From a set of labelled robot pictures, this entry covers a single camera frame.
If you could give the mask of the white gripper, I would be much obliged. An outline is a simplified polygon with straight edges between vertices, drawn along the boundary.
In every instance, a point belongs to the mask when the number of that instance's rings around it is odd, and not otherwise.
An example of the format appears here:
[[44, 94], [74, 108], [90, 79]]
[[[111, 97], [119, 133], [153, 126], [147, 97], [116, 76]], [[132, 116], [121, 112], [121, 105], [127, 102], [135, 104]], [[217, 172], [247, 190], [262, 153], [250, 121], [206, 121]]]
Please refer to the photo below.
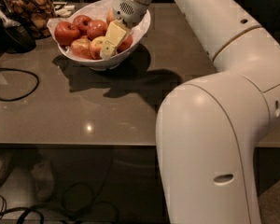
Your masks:
[[109, 60], [116, 53], [130, 32], [127, 27], [134, 27], [143, 19], [147, 5], [136, 0], [114, 0], [112, 10], [115, 20], [109, 23], [105, 34], [100, 51], [103, 60]]

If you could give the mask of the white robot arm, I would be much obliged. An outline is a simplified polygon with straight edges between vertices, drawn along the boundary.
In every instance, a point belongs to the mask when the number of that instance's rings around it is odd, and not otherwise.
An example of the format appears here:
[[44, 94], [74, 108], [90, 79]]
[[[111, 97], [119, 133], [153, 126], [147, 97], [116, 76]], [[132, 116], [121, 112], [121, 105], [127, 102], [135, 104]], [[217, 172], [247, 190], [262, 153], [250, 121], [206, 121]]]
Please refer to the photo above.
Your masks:
[[[152, 0], [115, 0], [108, 58]], [[163, 100], [156, 147], [171, 224], [261, 224], [254, 149], [280, 123], [280, 45], [234, 0], [175, 0], [216, 73]]]

